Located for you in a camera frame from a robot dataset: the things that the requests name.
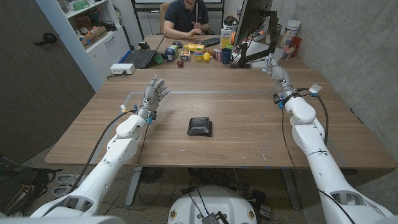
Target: door handle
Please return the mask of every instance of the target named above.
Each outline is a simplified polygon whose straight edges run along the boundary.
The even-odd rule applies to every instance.
[[[46,44],[54,44],[57,41],[57,36],[52,33],[44,33],[43,41],[34,43],[36,46],[43,46]]]
[[[110,40],[108,40],[107,42],[105,42],[105,44],[110,43],[113,39],[114,39],[114,36],[112,36],[112,38],[111,38]]]

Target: computer mouse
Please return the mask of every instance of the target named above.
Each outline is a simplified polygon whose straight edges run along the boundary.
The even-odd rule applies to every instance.
[[[182,48],[182,46],[183,46],[182,43],[179,42],[179,41],[174,41],[173,44],[176,45],[179,48]]]

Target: gray wall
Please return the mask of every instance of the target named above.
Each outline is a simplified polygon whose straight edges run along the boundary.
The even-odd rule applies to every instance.
[[[397,8],[396,0],[274,0],[272,5],[280,24],[302,21],[298,54],[321,72],[396,161]],[[361,171],[347,179],[397,215],[398,170],[384,174]]]

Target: dark shirt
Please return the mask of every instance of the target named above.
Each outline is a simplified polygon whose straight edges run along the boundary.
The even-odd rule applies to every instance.
[[[203,0],[197,0],[198,3],[198,22],[200,24],[209,23],[209,15]],[[174,29],[182,32],[190,32],[193,29],[192,22],[196,21],[196,3],[193,10],[185,8],[183,0],[176,0],[170,4],[164,15],[165,21],[174,23]]]

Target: keyboard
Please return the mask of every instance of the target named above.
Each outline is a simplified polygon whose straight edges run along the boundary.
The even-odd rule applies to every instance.
[[[207,40],[201,40],[200,42],[196,42],[194,44],[198,44],[198,43],[203,44],[205,47],[210,47],[210,46],[219,44],[220,43],[220,38],[219,37],[214,37],[214,38],[210,38],[210,39],[207,39]]]
[[[122,63],[133,63],[135,68],[146,68],[154,55],[155,50],[132,50]]]

